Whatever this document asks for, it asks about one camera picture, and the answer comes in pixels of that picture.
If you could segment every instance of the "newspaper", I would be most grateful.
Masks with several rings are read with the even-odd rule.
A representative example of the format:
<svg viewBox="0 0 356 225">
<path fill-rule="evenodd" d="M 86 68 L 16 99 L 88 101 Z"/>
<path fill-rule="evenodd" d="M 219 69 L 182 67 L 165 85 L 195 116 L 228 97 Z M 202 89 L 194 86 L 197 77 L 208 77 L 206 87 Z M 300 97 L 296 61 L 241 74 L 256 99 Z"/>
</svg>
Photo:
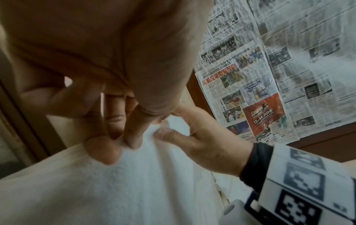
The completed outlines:
<svg viewBox="0 0 356 225">
<path fill-rule="evenodd" d="M 216 0 L 195 65 L 216 120 L 266 143 L 356 121 L 355 5 Z"/>
<path fill-rule="evenodd" d="M 274 15 L 263 7 L 256 11 L 260 12 L 259 21 L 272 29 L 262 39 L 285 110 L 299 137 L 355 122 L 356 2 L 277 3 L 272 1 L 275 5 L 269 9 Z M 305 9 L 292 15 L 290 7 L 296 3 L 303 3 Z M 289 13 L 292 19 L 288 23 L 271 22 Z"/>
<path fill-rule="evenodd" d="M 217 121 L 250 142 L 298 140 L 247 2 L 216 1 L 213 13 L 195 75 Z"/>
</svg>

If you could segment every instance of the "red advertisement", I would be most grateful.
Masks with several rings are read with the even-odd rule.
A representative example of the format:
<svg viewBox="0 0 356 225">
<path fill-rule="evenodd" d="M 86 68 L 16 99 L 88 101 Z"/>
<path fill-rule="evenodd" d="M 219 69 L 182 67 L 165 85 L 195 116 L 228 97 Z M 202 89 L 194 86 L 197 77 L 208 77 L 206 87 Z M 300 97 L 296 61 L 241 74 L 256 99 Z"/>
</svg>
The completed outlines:
<svg viewBox="0 0 356 225">
<path fill-rule="evenodd" d="M 271 129 L 277 128 L 276 124 L 279 128 L 288 126 L 278 93 L 244 108 L 243 111 L 257 141 L 269 136 Z"/>
</svg>

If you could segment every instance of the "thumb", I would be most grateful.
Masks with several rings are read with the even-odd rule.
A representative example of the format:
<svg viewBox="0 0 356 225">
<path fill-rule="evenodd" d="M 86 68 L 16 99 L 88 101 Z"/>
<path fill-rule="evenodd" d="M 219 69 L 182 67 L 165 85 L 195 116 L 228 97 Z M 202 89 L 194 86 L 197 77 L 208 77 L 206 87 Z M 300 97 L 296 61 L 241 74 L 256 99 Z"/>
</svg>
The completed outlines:
<svg viewBox="0 0 356 225">
<path fill-rule="evenodd" d="M 160 128 L 154 133 L 157 140 L 174 144 L 183 151 L 192 148 L 191 137 L 187 137 L 176 130 Z"/>
</svg>

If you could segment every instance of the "towel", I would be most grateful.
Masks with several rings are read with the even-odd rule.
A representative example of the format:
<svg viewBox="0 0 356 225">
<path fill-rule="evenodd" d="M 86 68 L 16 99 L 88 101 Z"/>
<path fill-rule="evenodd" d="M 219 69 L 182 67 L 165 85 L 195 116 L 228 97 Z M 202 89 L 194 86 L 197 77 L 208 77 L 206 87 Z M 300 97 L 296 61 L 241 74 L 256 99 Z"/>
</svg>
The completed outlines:
<svg viewBox="0 0 356 225">
<path fill-rule="evenodd" d="M 189 135 L 181 118 L 164 123 Z M 142 147 L 126 149 L 115 165 L 77 145 L 1 179 L 0 224 L 193 224 L 193 162 L 153 139 L 159 126 L 151 125 Z"/>
</svg>

